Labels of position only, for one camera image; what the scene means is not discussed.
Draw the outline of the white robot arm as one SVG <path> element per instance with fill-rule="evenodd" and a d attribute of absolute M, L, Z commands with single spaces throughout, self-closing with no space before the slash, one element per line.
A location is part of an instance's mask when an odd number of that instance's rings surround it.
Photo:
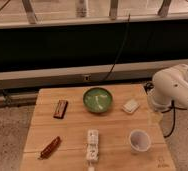
<path fill-rule="evenodd" d="M 148 93 L 149 106 L 154 111 L 165 111 L 171 101 L 177 101 L 188 110 L 188 65 L 179 64 L 153 75 L 153 89 Z"/>

